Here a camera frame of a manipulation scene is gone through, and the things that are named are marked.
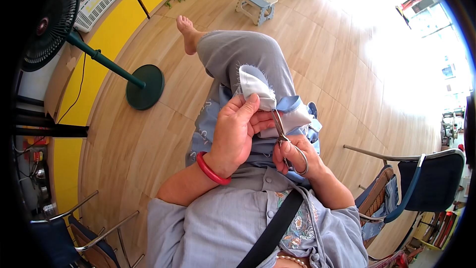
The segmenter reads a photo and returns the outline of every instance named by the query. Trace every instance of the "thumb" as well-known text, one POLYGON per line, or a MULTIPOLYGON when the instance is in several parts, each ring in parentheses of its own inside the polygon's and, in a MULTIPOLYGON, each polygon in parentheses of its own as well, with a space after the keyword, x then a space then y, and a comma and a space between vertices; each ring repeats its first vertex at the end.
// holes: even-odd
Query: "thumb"
POLYGON ((256 93, 253 93, 249 96, 248 100, 241 108, 237 111, 237 116, 240 119, 249 121, 254 113, 259 109, 259 96, 256 93))
POLYGON ((304 158, 291 142, 283 141, 280 152, 284 158, 287 158, 292 163, 294 169, 300 172, 306 169, 304 158))

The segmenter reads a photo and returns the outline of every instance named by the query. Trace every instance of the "plastic basket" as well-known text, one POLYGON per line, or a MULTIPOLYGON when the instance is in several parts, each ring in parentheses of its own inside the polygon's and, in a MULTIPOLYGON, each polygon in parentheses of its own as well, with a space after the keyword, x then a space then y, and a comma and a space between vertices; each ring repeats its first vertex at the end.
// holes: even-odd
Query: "plastic basket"
POLYGON ((106 9, 116 0, 83 0, 74 27, 82 32, 89 32, 106 9))

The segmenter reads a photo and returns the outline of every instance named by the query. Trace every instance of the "floral embroidery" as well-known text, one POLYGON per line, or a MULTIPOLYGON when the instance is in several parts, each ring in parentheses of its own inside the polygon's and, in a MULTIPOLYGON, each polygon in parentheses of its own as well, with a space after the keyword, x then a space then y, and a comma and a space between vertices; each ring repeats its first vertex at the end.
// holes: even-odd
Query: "floral embroidery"
MULTIPOLYGON (((283 204, 284 200, 290 192, 291 189, 276 193, 278 208, 283 204)), ((316 211, 316 208, 314 207, 314 204, 311 204, 311 207, 313 212, 312 215, 307 209, 306 204, 303 203, 299 210, 296 212, 294 220, 289 225, 286 233, 283 235, 281 241, 283 244, 287 245, 288 248, 300 249, 303 243, 309 240, 313 240, 315 238, 311 216, 314 218, 315 221, 317 221, 318 213, 316 211)))
POLYGON ((286 197, 288 196, 288 194, 291 192, 291 189, 288 189, 288 190, 285 190, 285 191, 282 191, 282 192, 279 192, 279 193, 275 193, 276 196, 277 196, 277 207, 281 207, 281 205, 283 204, 284 200, 286 199, 286 197))
POLYGON ((311 202, 312 212, 314 213, 314 220, 318 222, 318 211, 314 208, 314 203, 311 202))
POLYGON ((292 249, 297 249, 299 248, 300 244, 301 244, 301 239, 294 238, 293 240, 291 240, 291 242, 289 242, 289 247, 292 249))
POLYGON ((298 229, 298 230, 301 229, 301 227, 302 227, 302 219, 301 219, 301 217, 296 216, 296 217, 294 218, 294 224, 296 225, 296 229, 298 229))
POLYGON ((312 238, 314 238, 314 229, 312 229, 312 226, 309 226, 307 227, 307 229, 305 229, 302 234, 304 235, 300 235, 299 238, 301 238, 301 240, 311 240, 312 238))

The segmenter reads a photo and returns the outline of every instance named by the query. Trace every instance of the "scissor blade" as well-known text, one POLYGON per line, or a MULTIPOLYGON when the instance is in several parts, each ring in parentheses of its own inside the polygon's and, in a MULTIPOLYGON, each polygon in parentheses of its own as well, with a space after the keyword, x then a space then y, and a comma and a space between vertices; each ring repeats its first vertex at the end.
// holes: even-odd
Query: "scissor blade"
POLYGON ((274 124, 276 126, 278 136, 285 136, 284 135, 284 129, 283 129, 283 123, 281 121, 281 116, 279 116, 278 111, 276 109, 272 109, 271 110, 271 115, 273 115, 273 120, 274 120, 274 124))

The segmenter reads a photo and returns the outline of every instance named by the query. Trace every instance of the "metal chair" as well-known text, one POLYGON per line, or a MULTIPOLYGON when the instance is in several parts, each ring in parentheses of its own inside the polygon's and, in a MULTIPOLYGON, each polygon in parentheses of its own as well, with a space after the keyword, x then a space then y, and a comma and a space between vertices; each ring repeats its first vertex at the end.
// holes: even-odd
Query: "metal chair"
MULTIPOLYGON (((448 149, 430 155, 392 157, 360 148, 344 145, 344 148, 383 160, 384 167, 377 178, 367 187, 359 185, 364 192, 356 199, 361 225, 365 223, 390 223, 403 210, 442 212, 453 204, 461 180, 465 155, 459 149, 448 149), (372 217, 383 202, 384 187, 393 176, 393 168, 388 161, 398 161, 402 199, 389 214, 372 217)), ((368 247, 375 236, 364 241, 368 247)))
POLYGON ((67 267, 80 259, 78 252, 83 252, 88 262, 95 267, 120 268, 115 254, 116 250, 112 249, 105 240, 106 236, 115 230, 118 232, 122 252, 129 268, 135 268, 144 258, 144 254, 142 254, 133 265, 129 263, 120 230, 121 226, 139 214, 139 211, 135 211, 106 232, 104 232, 105 228, 102 228, 99 234, 87 229, 71 215, 76 209, 97 194, 98 191, 95 191, 65 213, 44 220, 30 221, 33 233, 45 249, 54 267, 67 267), (73 240, 69 235, 66 222, 63 219, 63 217, 67 216, 71 231, 79 247, 74 246, 73 240))

